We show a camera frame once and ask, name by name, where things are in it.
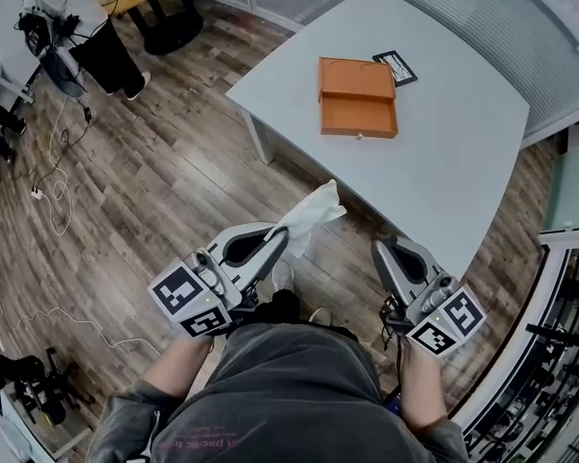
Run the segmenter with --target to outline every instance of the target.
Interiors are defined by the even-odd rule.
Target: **cable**
[[[403,351],[401,350],[401,336],[397,335],[397,383],[399,384],[399,389],[401,387],[401,356]]]
[[[100,336],[103,338],[103,341],[105,341],[105,344],[107,344],[107,346],[109,346],[110,348],[116,348],[116,346],[118,346],[119,344],[124,344],[124,343],[129,343],[129,342],[135,342],[135,341],[139,341],[142,343],[147,344],[157,355],[160,355],[161,352],[158,351],[148,340],[144,340],[143,338],[131,338],[128,340],[120,340],[120,341],[116,341],[115,343],[110,343],[107,338],[105,337],[105,335],[103,335],[103,333],[100,331],[100,329],[98,328],[98,326],[92,321],[92,320],[77,320],[77,319],[73,319],[68,312],[64,311],[63,309],[61,309],[60,307],[54,307],[51,311],[49,311],[48,313],[44,313],[43,311],[40,310],[35,310],[35,312],[32,314],[32,317],[29,317],[28,315],[23,315],[15,324],[15,326],[13,327],[10,323],[9,320],[7,319],[7,315],[5,314],[5,310],[4,310],[4,306],[2,305],[2,303],[0,303],[0,308],[2,309],[2,315],[5,318],[5,321],[7,323],[7,325],[11,328],[11,330],[13,332],[17,331],[17,329],[19,328],[19,326],[21,325],[21,323],[23,322],[24,319],[27,319],[28,321],[33,321],[35,319],[35,317],[39,314],[44,315],[45,317],[49,317],[50,315],[52,315],[55,312],[61,312],[63,313],[66,317],[68,317],[72,322],[74,322],[75,324],[92,324],[96,331],[100,334]]]
[[[116,3],[114,4],[114,8],[112,9],[112,12],[107,16],[107,19],[106,19],[106,20],[103,20],[100,24],[98,24],[98,26],[97,26],[95,29],[93,29],[93,32],[90,33],[90,36],[78,35],[77,33],[73,33],[73,34],[74,34],[75,36],[80,37],[80,38],[86,38],[86,39],[89,40],[92,36],[95,35],[95,32],[98,30],[99,27],[105,25],[105,23],[114,16],[114,12],[115,12],[116,9],[118,8],[118,1],[119,1],[119,0],[116,0]]]
[[[56,230],[56,226],[54,225],[54,222],[51,218],[51,213],[52,213],[52,209],[53,209],[52,203],[49,200],[49,198],[41,192],[42,196],[47,200],[47,203],[49,204],[49,225],[51,226],[51,229],[54,231],[54,233],[57,236],[62,236],[67,232],[67,230],[69,229],[70,220],[71,220],[72,214],[73,214],[73,206],[72,206],[72,201],[71,201],[71,197],[70,197],[70,189],[69,189],[69,175],[62,168],[59,168],[58,165],[62,161],[65,154],[67,154],[67,152],[73,146],[75,146],[77,143],[79,143],[79,141],[81,141],[84,138],[84,136],[88,132],[88,129],[90,128],[91,121],[92,121],[92,115],[90,114],[90,109],[87,108],[86,106],[84,106],[81,102],[77,101],[84,108],[84,116],[86,117],[86,127],[84,128],[84,131],[82,132],[82,134],[72,144],[70,143],[70,140],[69,140],[69,130],[67,128],[65,128],[62,131],[62,133],[60,134],[60,141],[63,144],[66,144],[67,146],[61,151],[60,156],[58,157],[58,160],[54,163],[54,161],[51,157],[51,145],[53,143],[54,136],[56,135],[56,131],[58,129],[58,122],[60,121],[60,119],[62,117],[62,113],[65,109],[65,105],[67,104],[67,98],[68,98],[68,96],[65,95],[65,99],[62,102],[62,105],[60,107],[60,111],[58,112],[58,116],[56,117],[56,121],[54,122],[54,127],[51,131],[51,137],[49,138],[49,150],[47,152],[47,157],[49,158],[49,163],[52,166],[51,170],[49,170],[49,172],[47,172],[45,175],[39,177],[39,175],[40,175],[39,169],[35,165],[26,175],[27,177],[29,177],[32,174],[34,174],[34,178],[32,180],[32,192],[33,192],[33,194],[39,192],[39,186],[41,185],[41,182],[44,179],[46,179],[47,177],[49,177],[51,174],[53,174],[55,171],[59,171],[65,176],[64,180],[56,180],[54,182],[54,185],[53,185],[53,188],[51,191],[52,196],[53,196],[54,200],[56,201],[56,203],[58,203],[59,201],[62,200],[62,198],[65,196],[65,193],[67,193],[67,195],[69,196],[69,219],[67,220],[67,224],[62,229],[62,231]],[[20,173],[19,175],[17,175],[16,177],[13,177],[12,184],[16,180],[20,179],[21,177],[23,177],[23,172]]]

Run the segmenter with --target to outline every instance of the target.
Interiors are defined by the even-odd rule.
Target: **person's right arm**
[[[87,461],[124,463],[137,459],[184,402],[211,346],[211,337],[180,336],[132,389],[111,395]]]
[[[402,353],[401,418],[437,463],[469,460],[461,428],[448,420],[439,361],[410,340]]]

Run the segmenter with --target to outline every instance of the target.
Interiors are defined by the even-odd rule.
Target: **gray shirt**
[[[382,406],[355,341],[309,325],[252,324],[228,339],[207,386],[186,401],[139,382],[109,398],[89,460],[464,462],[460,428],[415,436]]]

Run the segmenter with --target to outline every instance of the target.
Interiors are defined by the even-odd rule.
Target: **metal rack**
[[[526,328],[527,355],[465,433],[473,462],[538,461],[579,404],[579,249],[567,266],[540,323]]]

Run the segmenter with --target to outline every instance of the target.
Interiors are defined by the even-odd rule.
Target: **orange box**
[[[321,133],[392,139],[399,133],[388,64],[319,58]]]

